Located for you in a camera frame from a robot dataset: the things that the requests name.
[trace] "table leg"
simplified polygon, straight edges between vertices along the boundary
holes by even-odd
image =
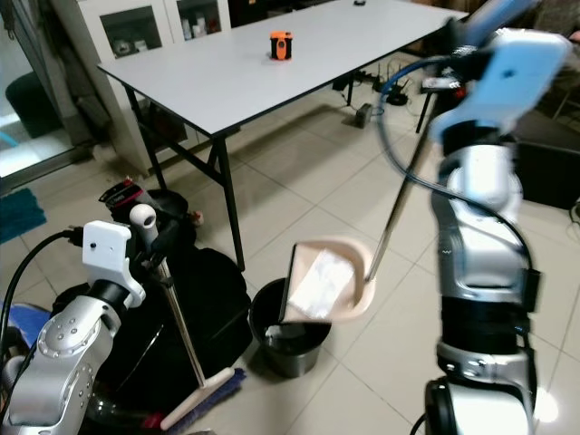
[[[217,162],[219,171],[223,178],[224,193],[226,195],[227,215],[229,216],[229,225],[232,229],[234,238],[234,249],[236,250],[237,266],[243,272],[246,270],[244,262],[244,251],[242,249],[242,238],[239,234],[239,223],[237,221],[236,197],[234,196],[234,186],[232,184],[232,174],[229,169],[229,159],[227,157],[226,138],[218,137],[213,140],[214,148],[217,152]]]
[[[145,124],[146,122],[143,119],[143,114],[141,113],[139,103],[137,102],[137,98],[135,97],[135,91],[131,88],[125,87],[125,92],[129,97],[130,107],[133,109],[133,113],[135,114],[135,118],[137,119],[138,125]],[[155,171],[155,177],[157,177],[159,187],[162,188],[163,190],[167,190],[167,183],[163,178],[163,172],[161,171],[161,166],[159,161],[157,160],[157,156],[155,155],[155,150],[153,148],[153,144],[151,143],[149,133],[145,131],[140,125],[139,131],[141,133],[141,137],[143,138],[143,143],[145,144],[145,150],[147,150],[147,155],[151,160],[153,171]]]
[[[423,120],[425,120],[425,114],[427,113],[427,108],[429,107],[429,101],[431,99],[431,94],[427,94],[427,98],[425,99],[425,104],[423,104],[423,109],[420,111],[419,123],[417,124],[417,130],[415,133],[419,134],[421,131],[421,126],[423,125]]]
[[[354,72],[350,74],[348,78],[348,97],[346,98],[346,104],[349,106],[353,102],[353,87],[354,87]]]

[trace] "orange object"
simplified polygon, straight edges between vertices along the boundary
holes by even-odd
[[[277,31],[270,34],[272,59],[286,61],[292,58],[292,39],[290,32]]]

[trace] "dustpan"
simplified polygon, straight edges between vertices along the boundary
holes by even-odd
[[[284,323],[346,322],[371,306],[370,249],[349,237],[321,237],[294,245],[280,312]]]

